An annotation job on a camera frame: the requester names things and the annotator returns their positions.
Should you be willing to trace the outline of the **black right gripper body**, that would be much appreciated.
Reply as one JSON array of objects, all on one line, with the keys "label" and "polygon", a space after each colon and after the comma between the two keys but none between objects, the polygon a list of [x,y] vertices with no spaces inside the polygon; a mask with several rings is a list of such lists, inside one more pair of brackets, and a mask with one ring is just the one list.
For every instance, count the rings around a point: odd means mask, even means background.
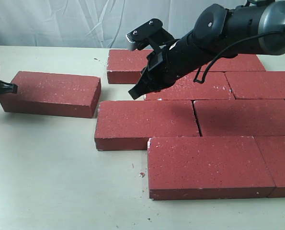
[{"label": "black right gripper body", "polygon": [[194,32],[187,33],[161,55],[152,52],[139,80],[140,92],[155,92],[171,87],[179,78],[210,62],[216,53],[197,45]]}]

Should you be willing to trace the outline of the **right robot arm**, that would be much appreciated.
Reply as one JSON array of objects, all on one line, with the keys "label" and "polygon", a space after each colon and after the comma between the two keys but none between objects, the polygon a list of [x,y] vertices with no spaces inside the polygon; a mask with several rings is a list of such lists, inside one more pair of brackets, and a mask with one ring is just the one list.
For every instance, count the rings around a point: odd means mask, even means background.
[{"label": "right robot arm", "polygon": [[193,71],[194,82],[202,84],[220,58],[285,54],[285,0],[249,0],[234,9],[212,4],[180,39],[156,18],[126,37],[131,51],[152,47],[140,79],[129,90],[133,99],[169,88]]}]

